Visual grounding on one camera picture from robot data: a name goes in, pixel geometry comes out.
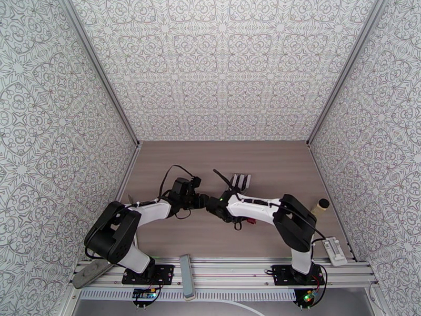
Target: mounting plate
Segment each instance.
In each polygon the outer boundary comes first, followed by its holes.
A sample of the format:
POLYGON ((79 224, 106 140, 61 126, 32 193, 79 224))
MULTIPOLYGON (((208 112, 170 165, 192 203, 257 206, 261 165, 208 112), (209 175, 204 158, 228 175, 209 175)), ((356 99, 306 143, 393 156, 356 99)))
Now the mounting plate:
POLYGON ((307 279, 297 281, 291 271, 291 265, 272 265, 273 280, 276 286, 314 286, 325 284, 322 269, 319 265, 313 265, 307 279))
POLYGON ((154 275, 149 279, 145 273, 138 274, 126 269, 123 274, 124 285, 171 285, 173 281, 174 265, 155 265, 154 275))

